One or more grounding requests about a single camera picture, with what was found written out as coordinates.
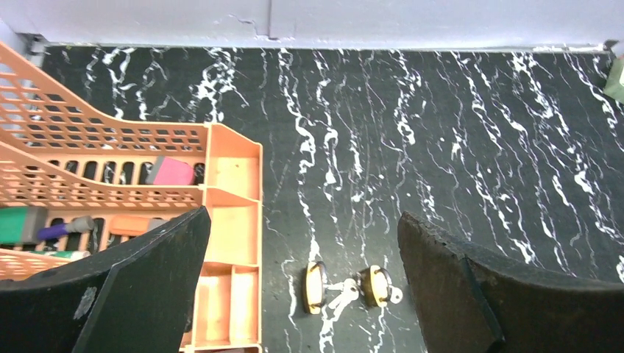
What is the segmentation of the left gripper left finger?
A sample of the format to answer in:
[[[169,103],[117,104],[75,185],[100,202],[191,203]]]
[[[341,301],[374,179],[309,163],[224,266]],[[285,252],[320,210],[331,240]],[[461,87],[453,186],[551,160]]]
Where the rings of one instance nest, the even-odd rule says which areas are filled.
[[[210,237],[204,207],[24,280],[1,281],[3,352],[177,352]]]

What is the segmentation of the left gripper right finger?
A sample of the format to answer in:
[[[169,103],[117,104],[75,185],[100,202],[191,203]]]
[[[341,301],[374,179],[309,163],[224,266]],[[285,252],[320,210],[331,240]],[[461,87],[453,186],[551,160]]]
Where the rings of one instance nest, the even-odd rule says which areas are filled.
[[[397,241],[429,352],[621,352],[623,285],[528,265],[404,212]]]

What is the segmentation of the medium brass padlock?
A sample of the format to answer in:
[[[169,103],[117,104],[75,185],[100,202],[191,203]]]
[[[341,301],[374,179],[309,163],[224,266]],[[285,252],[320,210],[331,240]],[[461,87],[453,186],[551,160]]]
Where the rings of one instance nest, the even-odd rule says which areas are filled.
[[[386,307],[392,296],[392,282],[389,272],[379,266],[371,265],[357,273],[360,289],[367,307]]]

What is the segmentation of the large brass padlock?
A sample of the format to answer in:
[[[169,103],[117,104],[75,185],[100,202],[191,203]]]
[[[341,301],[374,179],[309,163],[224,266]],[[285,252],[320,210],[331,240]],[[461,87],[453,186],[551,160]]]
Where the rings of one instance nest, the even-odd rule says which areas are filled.
[[[323,261],[309,262],[303,270],[302,296],[303,309],[307,314],[320,314],[325,306],[327,268]]]

